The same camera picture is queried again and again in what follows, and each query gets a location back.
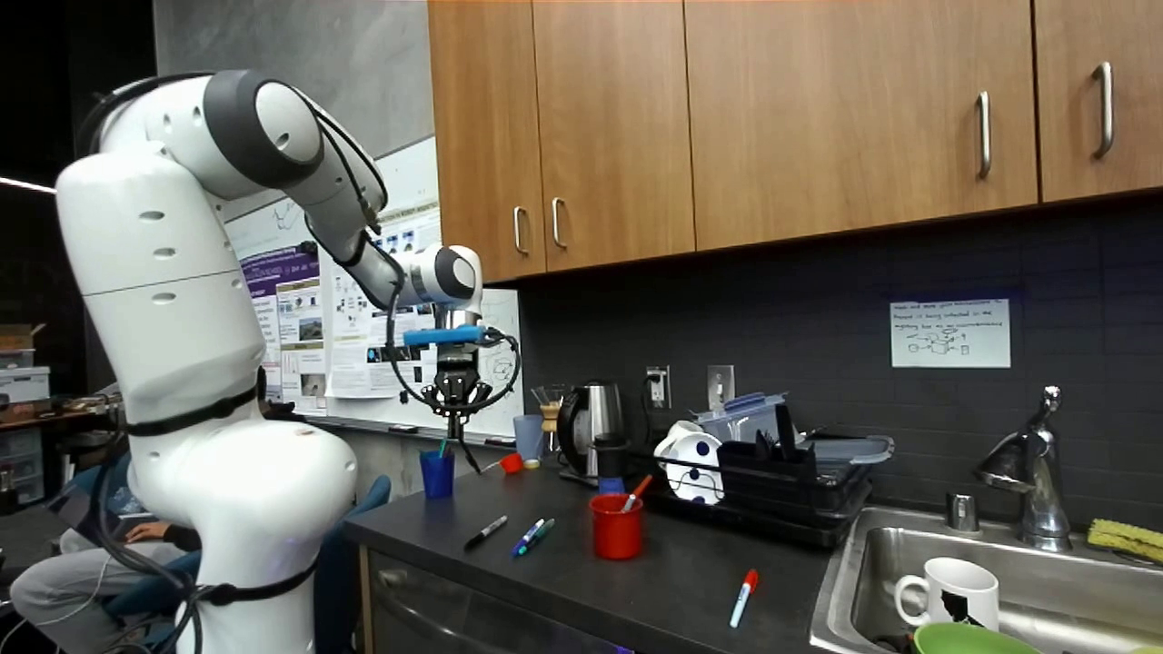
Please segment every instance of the black backsplash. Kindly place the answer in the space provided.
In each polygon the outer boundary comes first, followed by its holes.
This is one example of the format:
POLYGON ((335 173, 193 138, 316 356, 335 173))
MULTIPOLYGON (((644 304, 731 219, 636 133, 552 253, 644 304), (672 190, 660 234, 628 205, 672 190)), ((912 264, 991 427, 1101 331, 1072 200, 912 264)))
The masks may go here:
POLYGON ((1010 516, 971 470, 1054 381, 1072 522, 1163 527, 1163 196, 547 277, 520 312, 528 386, 613 378, 640 408, 644 367, 672 363, 697 409, 708 363, 735 363, 805 427, 894 435, 877 497, 898 506, 975 489, 1010 516), (1010 297, 1010 372, 891 367, 886 300, 976 295, 1010 297))

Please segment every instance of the sink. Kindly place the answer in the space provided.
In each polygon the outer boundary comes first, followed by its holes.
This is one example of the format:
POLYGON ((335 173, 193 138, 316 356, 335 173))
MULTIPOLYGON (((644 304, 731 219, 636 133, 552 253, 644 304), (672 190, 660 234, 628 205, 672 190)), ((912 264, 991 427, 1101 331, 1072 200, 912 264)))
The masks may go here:
POLYGON ((953 529, 937 511, 866 506, 831 553, 814 598, 817 650, 907 650, 912 629, 894 609, 900 574, 930 557, 960 557, 998 578, 998 631, 1045 654, 1123 654, 1163 645, 1163 567, 1087 549, 1039 553, 1005 522, 953 529))

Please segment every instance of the countertop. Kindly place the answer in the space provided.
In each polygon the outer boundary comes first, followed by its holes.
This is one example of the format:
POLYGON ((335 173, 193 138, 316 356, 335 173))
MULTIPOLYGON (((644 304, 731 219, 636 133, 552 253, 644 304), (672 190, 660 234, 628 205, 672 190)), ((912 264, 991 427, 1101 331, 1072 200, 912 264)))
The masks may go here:
POLYGON ((344 522, 344 535, 399 563, 640 654, 809 650, 809 609, 828 553, 646 511, 644 557, 607 563, 587 545, 587 494, 547 470, 484 473, 460 475, 445 500, 410 494, 362 511, 344 522), (466 543, 494 516, 507 516, 507 527, 466 553, 466 543), (511 543, 536 516, 556 516, 552 535, 528 561, 511 561, 511 543), (726 629, 748 567, 760 570, 760 587, 742 629, 726 629))

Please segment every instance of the cabinet door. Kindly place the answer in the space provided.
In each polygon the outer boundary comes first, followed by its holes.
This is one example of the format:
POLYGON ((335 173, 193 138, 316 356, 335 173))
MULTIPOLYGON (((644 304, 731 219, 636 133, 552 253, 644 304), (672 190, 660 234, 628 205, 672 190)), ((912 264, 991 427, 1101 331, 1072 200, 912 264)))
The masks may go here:
POLYGON ((1039 0, 1041 200, 1163 186, 1163 4, 1039 0))
POLYGON ((678 0, 536 0, 547 268, 694 251, 678 0))
POLYGON ((428 0, 444 243, 546 272, 531 0, 428 0))
POLYGON ((697 251, 1034 205, 1029 41, 1029 0, 686 0, 697 251))

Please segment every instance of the mug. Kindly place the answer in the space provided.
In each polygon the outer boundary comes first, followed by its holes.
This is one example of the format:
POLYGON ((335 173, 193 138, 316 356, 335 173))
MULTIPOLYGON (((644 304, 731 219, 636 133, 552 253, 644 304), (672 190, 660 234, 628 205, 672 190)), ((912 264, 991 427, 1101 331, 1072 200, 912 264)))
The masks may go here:
POLYGON ((937 557, 924 563, 919 574, 905 574, 894 587, 894 602, 900 620, 907 624, 930 624, 930 620, 968 620, 991 629, 998 624, 998 580, 991 570, 937 557), (907 613, 905 609, 905 592, 919 587, 924 592, 924 609, 907 613))

